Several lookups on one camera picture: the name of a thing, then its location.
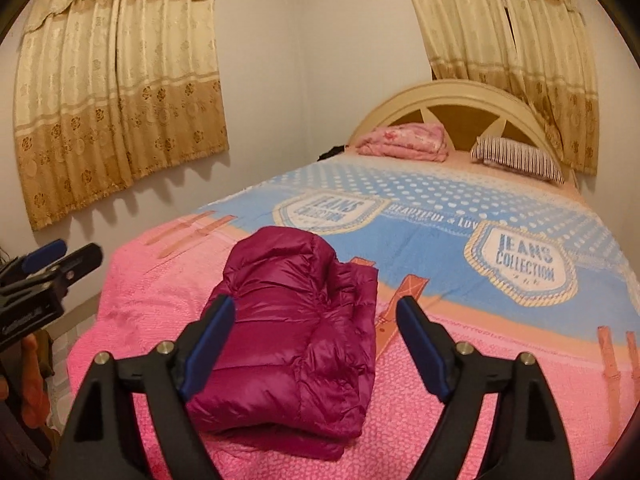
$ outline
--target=curtain floral pattern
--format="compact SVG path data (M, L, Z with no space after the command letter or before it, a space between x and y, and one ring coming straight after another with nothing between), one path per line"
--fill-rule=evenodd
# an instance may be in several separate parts
M598 91L572 0L412 0L436 78L501 88L528 103L560 160L596 174Z
M34 230L228 150L214 0L36 0L14 122Z

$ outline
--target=headboard panel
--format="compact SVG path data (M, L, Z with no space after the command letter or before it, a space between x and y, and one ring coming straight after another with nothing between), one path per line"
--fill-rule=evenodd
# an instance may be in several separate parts
M507 92L475 81L441 79L400 92L360 123L349 144L379 126L434 121L444 124L457 150L470 150L480 136L537 146L553 158L566 180L575 183L573 170L560 162L529 107Z

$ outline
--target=floral pink blanket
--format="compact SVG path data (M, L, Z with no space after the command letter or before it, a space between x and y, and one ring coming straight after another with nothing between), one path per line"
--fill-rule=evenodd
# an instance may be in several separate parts
M449 156L446 139L441 123L409 123L376 128L361 136L354 147L360 155L444 162Z

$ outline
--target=floor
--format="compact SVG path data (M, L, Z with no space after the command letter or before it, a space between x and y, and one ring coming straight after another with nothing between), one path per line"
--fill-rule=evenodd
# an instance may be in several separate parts
M48 426L62 433L72 404L71 386L66 374L66 358L78 338L95 323L95 316L84 320L53 342L53 377L47 379L47 391L51 401Z

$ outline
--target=blue gripper pad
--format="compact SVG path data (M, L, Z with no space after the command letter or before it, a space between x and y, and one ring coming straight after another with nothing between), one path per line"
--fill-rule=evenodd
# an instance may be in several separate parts
M27 275L35 274L56 260L59 260L65 254L65 241L55 240L50 244L33 251L33 253L27 254L22 261L22 272Z
M187 325L180 334L173 376L184 402L204 388L235 321L233 300L219 296L200 321Z
M398 301L396 322L427 391L447 402L456 381L453 339L411 296Z

